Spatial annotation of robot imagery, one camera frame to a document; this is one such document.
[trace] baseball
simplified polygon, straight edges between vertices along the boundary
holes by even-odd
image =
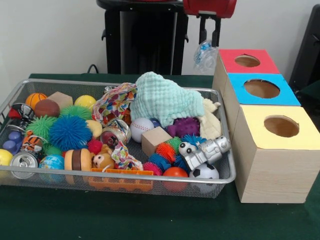
[[[141,143],[141,134],[154,128],[154,124],[149,119],[144,117],[137,118],[130,125],[131,137],[137,143]]]

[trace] orange spiky ball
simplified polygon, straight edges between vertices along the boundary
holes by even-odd
[[[175,149],[168,143],[163,142],[160,143],[155,152],[165,159],[167,159],[171,164],[176,160],[176,151]]]

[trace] green tablecloth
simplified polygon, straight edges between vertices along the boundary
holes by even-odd
[[[137,76],[32,74],[120,83]],[[209,76],[170,76],[210,88]],[[305,204],[241,204],[234,183],[216,199],[0,187],[1,239],[320,239],[320,177]]]

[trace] silver robot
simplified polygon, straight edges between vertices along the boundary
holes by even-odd
[[[220,136],[200,143],[197,147],[188,142],[182,142],[179,146],[179,153],[192,171],[205,162],[211,165],[214,164],[230,148],[230,141],[225,136]]]

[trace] mint green knitted blanket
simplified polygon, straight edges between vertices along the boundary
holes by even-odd
[[[154,118],[165,128],[178,118],[205,115],[204,99],[196,90],[184,89],[152,71],[140,76],[135,84],[138,92],[130,105],[132,121]]]

